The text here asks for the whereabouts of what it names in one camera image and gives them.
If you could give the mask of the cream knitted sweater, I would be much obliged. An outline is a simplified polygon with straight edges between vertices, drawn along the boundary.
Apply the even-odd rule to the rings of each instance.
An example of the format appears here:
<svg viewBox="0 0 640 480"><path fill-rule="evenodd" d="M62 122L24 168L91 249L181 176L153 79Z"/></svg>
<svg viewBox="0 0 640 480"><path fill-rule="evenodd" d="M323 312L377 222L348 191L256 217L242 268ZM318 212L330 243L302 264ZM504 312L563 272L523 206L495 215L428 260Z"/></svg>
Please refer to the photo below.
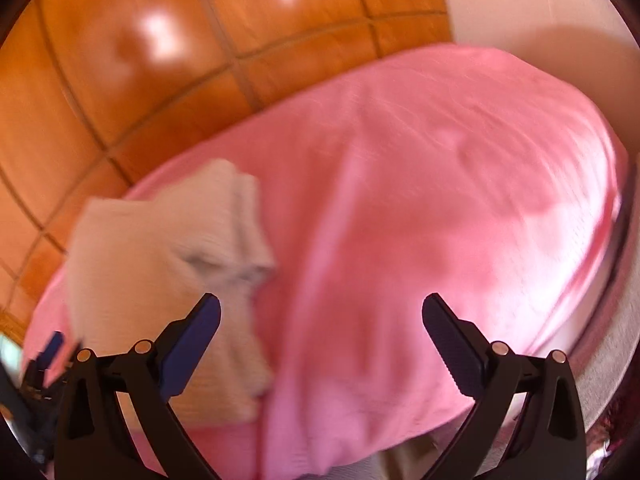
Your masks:
<svg viewBox="0 0 640 480"><path fill-rule="evenodd" d="M125 352L210 292L220 327L171 406L188 427L252 422L272 384L253 299L275 267L258 180L215 159L150 200L88 201L65 266L70 330L99 356Z"/></svg>

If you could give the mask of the wooden panelled wardrobe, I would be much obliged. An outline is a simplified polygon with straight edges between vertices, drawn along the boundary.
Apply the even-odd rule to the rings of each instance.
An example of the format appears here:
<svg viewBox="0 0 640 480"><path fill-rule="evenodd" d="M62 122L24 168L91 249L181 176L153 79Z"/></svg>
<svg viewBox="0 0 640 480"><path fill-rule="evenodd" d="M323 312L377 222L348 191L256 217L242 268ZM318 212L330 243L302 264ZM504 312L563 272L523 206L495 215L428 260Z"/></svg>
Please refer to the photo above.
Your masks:
<svg viewBox="0 0 640 480"><path fill-rule="evenodd" d="M450 39L446 0L21 0L1 38L1 330L22 342L85 200L286 96Z"/></svg>

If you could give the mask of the pink bedspread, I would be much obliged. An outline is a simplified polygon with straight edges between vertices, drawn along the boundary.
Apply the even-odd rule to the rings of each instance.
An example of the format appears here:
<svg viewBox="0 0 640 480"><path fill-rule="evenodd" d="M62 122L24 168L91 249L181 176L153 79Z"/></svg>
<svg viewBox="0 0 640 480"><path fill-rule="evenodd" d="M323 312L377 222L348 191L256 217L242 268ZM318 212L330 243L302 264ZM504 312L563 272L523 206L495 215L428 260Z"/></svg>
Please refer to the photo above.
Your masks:
<svg viewBox="0 0 640 480"><path fill-rule="evenodd" d="M124 200L150 200L215 159L258 180L276 260L253 299L272 371L256 419L183 425L226 479L325 474L466 411L424 330L424 298L437 292L489 338L537 352L578 312L628 172L578 89L456 44L296 94L174 157ZM26 358L54 332L66 350L82 344L65 266L32 315Z"/></svg>

